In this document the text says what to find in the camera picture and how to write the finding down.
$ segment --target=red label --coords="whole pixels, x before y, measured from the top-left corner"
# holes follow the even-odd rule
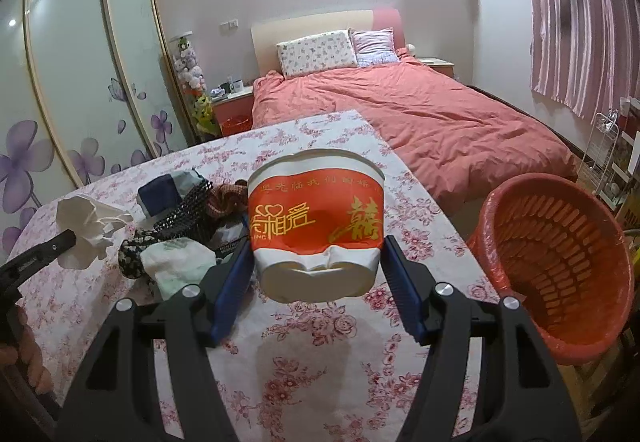
[[[330,245],[380,248],[384,191],[348,169],[319,169],[263,181],[249,196],[251,244],[297,254]]]

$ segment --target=baseboard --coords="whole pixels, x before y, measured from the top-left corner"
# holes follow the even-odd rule
[[[541,120],[537,119],[533,115],[530,115],[526,111],[521,110],[519,107],[516,107],[513,104],[509,104],[507,101],[501,99],[498,96],[495,96],[493,93],[489,93],[488,91],[484,91],[484,89],[482,89],[482,88],[478,88],[478,86],[473,86],[472,84],[468,84],[467,88],[474,89],[478,93],[482,93],[484,96],[487,96],[492,100],[496,100],[497,102],[502,102],[505,106],[508,106],[511,109],[516,110],[518,113],[521,113],[522,115],[526,115],[527,117],[531,117],[532,119],[537,120],[543,126],[548,128],[548,130],[551,131],[554,135],[556,135],[559,139],[561,139],[561,141],[564,143],[564,145],[566,145],[569,148],[569,151],[571,151],[574,155],[576,155],[580,159],[584,156],[584,151],[582,151],[582,149],[580,149],[576,144],[574,144],[570,140],[567,140],[565,137],[560,135],[557,131],[555,131],[554,129],[551,129],[548,125],[546,125],[544,122],[542,122]]]

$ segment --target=pillow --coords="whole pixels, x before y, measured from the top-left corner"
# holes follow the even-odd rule
[[[286,78],[358,65],[348,30],[284,41],[276,44],[276,49]]]
[[[374,64],[386,64],[388,62],[400,62],[394,48],[394,30],[370,30],[359,32],[349,28],[351,42],[356,50],[358,66],[373,66]]]

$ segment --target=red and white paper cup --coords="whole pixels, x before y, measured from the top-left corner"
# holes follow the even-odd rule
[[[384,236],[385,176],[341,149],[279,157],[249,177],[260,287],[280,303],[323,302],[373,286]]]

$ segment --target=white patterned pillow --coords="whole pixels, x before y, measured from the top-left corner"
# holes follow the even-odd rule
[[[284,41],[276,44],[276,49],[286,78],[358,65],[348,30]]]

